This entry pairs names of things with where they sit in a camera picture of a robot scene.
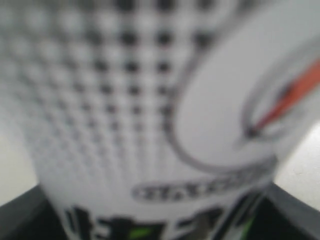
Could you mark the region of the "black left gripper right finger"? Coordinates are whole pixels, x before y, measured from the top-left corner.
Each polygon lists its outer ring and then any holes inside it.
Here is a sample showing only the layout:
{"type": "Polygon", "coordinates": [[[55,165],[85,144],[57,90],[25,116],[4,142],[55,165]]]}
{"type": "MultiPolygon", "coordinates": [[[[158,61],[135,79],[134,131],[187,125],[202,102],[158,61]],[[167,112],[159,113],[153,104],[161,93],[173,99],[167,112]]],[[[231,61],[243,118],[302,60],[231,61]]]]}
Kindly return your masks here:
{"type": "Polygon", "coordinates": [[[320,211],[272,184],[247,232],[247,240],[318,240],[320,211]]]}

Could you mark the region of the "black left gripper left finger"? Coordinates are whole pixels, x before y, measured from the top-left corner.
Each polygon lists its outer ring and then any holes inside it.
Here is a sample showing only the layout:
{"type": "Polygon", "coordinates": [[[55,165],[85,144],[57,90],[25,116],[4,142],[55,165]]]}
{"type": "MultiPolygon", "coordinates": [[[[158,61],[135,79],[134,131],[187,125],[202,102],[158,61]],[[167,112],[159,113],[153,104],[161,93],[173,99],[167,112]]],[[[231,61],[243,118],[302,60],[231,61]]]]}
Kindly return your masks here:
{"type": "Polygon", "coordinates": [[[2,240],[66,240],[61,222],[36,185],[0,205],[2,240]]]}

